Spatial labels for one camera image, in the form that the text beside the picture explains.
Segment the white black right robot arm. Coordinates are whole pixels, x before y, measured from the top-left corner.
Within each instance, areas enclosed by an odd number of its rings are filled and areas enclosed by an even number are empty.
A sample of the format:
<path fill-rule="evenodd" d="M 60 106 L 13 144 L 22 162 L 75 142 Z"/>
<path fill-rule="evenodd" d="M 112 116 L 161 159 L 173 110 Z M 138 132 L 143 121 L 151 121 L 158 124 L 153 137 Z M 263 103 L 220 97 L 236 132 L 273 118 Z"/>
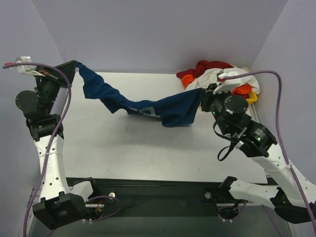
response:
<path fill-rule="evenodd" d="M 240 150 L 259 164 L 276 185 L 257 185 L 236 177 L 227 177 L 219 189 L 223 201 L 243 199 L 273 209 L 292 224 L 310 222 L 316 218 L 316 186 L 290 160 L 286 160 L 280 144 L 262 124 L 246 113 L 247 101 L 229 91 L 215 93 L 210 84 L 201 92 L 201 109 L 211 112 L 218 126 L 217 135 L 230 142 L 229 151 Z"/>

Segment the blue Mickey Mouse t-shirt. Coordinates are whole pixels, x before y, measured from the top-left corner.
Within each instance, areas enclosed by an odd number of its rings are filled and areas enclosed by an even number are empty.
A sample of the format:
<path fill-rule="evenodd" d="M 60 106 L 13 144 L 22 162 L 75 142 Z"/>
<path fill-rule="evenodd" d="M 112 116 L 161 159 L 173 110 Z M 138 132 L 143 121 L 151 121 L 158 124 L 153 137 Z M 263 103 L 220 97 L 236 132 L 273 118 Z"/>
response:
<path fill-rule="evenodd" d="M 164 127 L 187 126 L 195 120 L 201 103 L 202 89 L 200 88 L 168 96 L 158 101 L 135 102 L 124 97 L 119 90 L 104 82 L 100 75 L 81 62 L 77 63 L 77 68 L 84 82 L 85 98 L 100 100 L 112 114 L 123 109 L 129 115 L 159 118 Z"/>

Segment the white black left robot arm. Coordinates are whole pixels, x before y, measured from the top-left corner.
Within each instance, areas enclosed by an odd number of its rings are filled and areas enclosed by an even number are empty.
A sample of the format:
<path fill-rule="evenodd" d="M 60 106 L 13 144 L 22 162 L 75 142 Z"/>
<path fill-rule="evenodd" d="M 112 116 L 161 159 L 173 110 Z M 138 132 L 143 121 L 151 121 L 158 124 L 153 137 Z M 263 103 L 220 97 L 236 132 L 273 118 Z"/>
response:
<path fill-rule="evenodd" d="M 75 76 L 75 60 L 55 66 L 31 66 L 36 79 L 34 91 L 24 90 L 16 96 L 19 108 L 35 142 L 40 160 L 39 202 L 33 205 L 33 214 L 50 230 L 81 219 L 93 219 L 86 203 L 95 203 L 100 197 L 93 178 L 80 180 L 70 189 L 63 162 L 63 115 L 51 110 L 61 88 L 69 88 Z"/>

